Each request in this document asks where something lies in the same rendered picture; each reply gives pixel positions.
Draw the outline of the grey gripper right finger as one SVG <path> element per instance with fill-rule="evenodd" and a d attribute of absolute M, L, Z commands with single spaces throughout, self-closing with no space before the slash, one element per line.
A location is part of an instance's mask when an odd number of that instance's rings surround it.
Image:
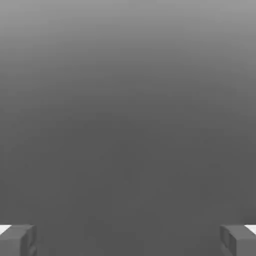
<path fill-rule="evenodd" d="M 221 225 L 223 256 L 256 256 L 256 224 Z"/>

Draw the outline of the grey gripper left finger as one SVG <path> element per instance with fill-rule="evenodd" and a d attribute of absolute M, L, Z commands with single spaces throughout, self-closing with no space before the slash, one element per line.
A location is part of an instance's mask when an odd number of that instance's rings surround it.
<path fill-rule="evenodd" d="M 0 256 L 38 256 L 37 227 L 0 224 Z"/>

